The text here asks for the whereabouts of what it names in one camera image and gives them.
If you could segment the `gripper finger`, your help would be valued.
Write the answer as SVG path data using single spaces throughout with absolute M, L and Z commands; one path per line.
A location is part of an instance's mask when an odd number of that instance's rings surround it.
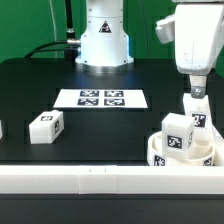
M 206 76 L 190 75 L 191 97 L 202 99 L 206 94 Z

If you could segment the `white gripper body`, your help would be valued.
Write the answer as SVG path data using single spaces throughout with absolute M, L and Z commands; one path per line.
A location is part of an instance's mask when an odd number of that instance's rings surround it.
M 162 44 L 175 42 L 180 73 L 206 76 L 224 47 L 224 3 L 179 3 L 156 22 L 156 34 Z

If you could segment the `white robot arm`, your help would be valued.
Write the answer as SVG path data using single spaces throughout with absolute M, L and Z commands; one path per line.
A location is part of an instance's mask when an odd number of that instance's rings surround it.
M 175 62 L 190 77 L 191 96 L 206 94 L 207 75 L 224 48 L 224 0 L 172 0 L 175 13 L 156 23 L 161 43 L 175 43 Z M 86 0 L 87 27 L 81 36 L 82 69 L 110 72 L 129 65 L 129 37 L 123 30 L 123 0 Z

